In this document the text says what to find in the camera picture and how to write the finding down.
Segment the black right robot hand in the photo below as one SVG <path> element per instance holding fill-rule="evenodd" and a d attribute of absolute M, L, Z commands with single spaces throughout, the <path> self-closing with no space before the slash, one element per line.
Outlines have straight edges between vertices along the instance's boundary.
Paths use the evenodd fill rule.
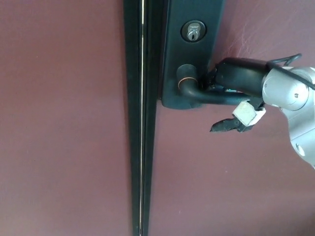
<path fill-rule="evenodd" d="M 213 95 L 212 104 L 235 106 L 231 118 L 214 123 L 213 133 L 252 129 L 265 115 L 262 80 L 269 72 L 266 62 L 245 58 L 225 58 L 199 80 L 198 88 Z"/>

